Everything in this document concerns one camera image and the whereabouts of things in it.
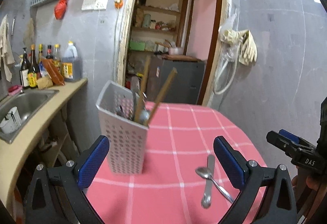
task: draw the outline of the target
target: screw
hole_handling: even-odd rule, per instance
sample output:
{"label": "screw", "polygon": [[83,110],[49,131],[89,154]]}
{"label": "screw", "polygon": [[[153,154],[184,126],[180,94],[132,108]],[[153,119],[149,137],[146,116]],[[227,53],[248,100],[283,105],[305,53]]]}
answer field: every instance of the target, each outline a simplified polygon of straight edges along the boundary
{"label": "screw", "polygon": [[67,167],[72,167],[72,166],[74,166],[74,164],[75,164],[75,162],[73,160],[69,160],[66,162]]}
{"label": "screw", "polygon": [[256,167],[258,165],[258,163],[255,160],[249,160],[249,165],[251,167]]}
{"label": "screw", "polygon": [[279,168],[280,168],[281,170],[286,170],[286,169],[287,169],[286,166],[285,166],[284,164],[280,164],[280,165],[279,165]]}
{"label": "screw", "polygon": [[36,169],[37,169],[37,170],[42,170],[43,167],[44,167],[43,164],[39,164],[39,165],[37,165]]}

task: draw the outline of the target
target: blue gripper pad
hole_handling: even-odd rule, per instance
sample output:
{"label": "blue gripper pad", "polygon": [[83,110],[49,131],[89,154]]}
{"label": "blue gripper pad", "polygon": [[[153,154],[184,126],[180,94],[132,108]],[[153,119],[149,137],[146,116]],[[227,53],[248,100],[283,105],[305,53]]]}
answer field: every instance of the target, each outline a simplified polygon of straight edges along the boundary
{"label": "blue gripper pad", "polygon": [[281,134],[282,136],[288,138],[289,140],[293,141],[296,144],[300,143],[300,139],[296,135],[291,134],[290,132],[287,132],[284,129],[279,130],[278,133]]}
{"label": "blue gripper pad", "polygon": [[78,170],[77,184],[81,190],[88,188],[91,185],[102,162],[106,158],[108,151],[109,139],[106,136],[102,136],[97,146],[93,148],[93,151],[89,154],[85,163]]}
{"label": "blue gripper pad", "polygon": [[233,150],[223,136],[215,138],[214,152],[233,187],[242,190],[248,176],[245,158]]}

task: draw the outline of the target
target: pink soap dish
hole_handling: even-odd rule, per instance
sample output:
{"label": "pink soap dish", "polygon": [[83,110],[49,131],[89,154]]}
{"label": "pink soap dish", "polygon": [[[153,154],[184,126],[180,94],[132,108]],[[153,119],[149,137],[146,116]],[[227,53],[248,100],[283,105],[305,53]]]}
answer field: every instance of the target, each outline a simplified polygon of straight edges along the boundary
{"label": "pink soap dish", "polygon": [[8,89],[8,95],[14,96],[22,90],[22,85],[15,85]]}

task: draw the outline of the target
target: glass bottle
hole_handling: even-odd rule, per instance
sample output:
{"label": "glass bottle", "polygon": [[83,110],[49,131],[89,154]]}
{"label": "glass bottle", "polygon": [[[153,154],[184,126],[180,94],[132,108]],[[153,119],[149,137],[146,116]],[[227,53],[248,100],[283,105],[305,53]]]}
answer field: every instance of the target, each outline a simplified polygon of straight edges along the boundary
{"label": "glass bottle", "polygon": [[41,62],[41,57],[43,57],[43,44],[39,44],[39,58],[38,58],[38,65]]}
{"label": "glass bottle", "polygon": [[47,51],[48,54],[45,57],[47,59],[53,59],[53,55],[51,54],[51,48],[52,48],[52,46],[51,45],[48,45],[48,51]]}
{"label": "glass bottle", "polygon": [[27,53],[26,53],[26,47],[24,49],[24,54],[22,55],[22,65],[20,69],[20,81],[23,89],[29,88],[29,82],[28,82],[28,71],[30,68],[30,62],[27,59]]}
{"label": "glass bottle", "polygon": [[61,56],[59,51],[59,44],[55,45],[55,52],[53,53],[53,64],[58,69],[59,73],[61,73]]}
{"label": "glass bottle", "polygon": [[31,45],[31,65],[28,71],[29,86],[33,89],[37,87],[37,79],[41,77],[40,69],[35,57],[35,44]]}

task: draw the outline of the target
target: red plastic bag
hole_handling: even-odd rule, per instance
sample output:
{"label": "red plastic bag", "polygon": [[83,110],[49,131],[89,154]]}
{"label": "red plastic bag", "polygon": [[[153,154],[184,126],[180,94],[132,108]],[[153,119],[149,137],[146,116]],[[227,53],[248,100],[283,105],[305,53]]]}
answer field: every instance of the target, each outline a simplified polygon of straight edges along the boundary
{"label": "red plastic bag", "polygon": [[59,3],[55,6],[56,19],[62,19],[67,9],[67,0],[59,0]]}

